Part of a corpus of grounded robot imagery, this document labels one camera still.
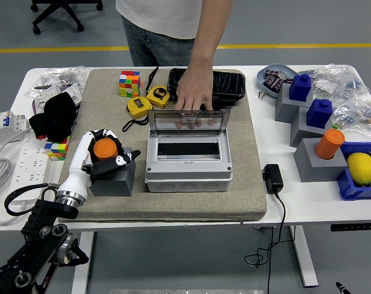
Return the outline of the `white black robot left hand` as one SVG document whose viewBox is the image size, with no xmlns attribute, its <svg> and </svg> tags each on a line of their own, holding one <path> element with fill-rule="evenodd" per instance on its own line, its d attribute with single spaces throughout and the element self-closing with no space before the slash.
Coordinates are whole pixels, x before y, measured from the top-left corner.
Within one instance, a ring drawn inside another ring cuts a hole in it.
<svg viewBox="0 0 371 294">
<path fill-rule="evenodd" d="M 118 154 L 100 160 L 94 154 L 93 149 L 94 145 L 104 138 L 114 143 L 115 151 Z M 69 166 L 69 176 L 58 189 L 57 201 L 62 198 L 72 198 L 78 203 L 85 202 L 88 197 L 88 188 L 92 185 L 92 179 L 125 168 L 140 154 L 139 150 L 125 153 L 117 136 L 108 129 L 86 132 L 82 136 Z"/>
</svg>

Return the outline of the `person's left hand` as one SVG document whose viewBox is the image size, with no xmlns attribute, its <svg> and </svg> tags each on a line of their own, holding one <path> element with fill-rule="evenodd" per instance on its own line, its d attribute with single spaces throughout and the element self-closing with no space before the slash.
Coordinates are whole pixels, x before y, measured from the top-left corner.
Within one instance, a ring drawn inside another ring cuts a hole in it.
<svg viewBox="0 0 371 294">
<path fill-rule="evenodd" d="M 192 61 L 178 83 L 175 110 L 197 114 L 203 105 L 207 111 L 212 107 L 212 62 Z"/>
</svg>

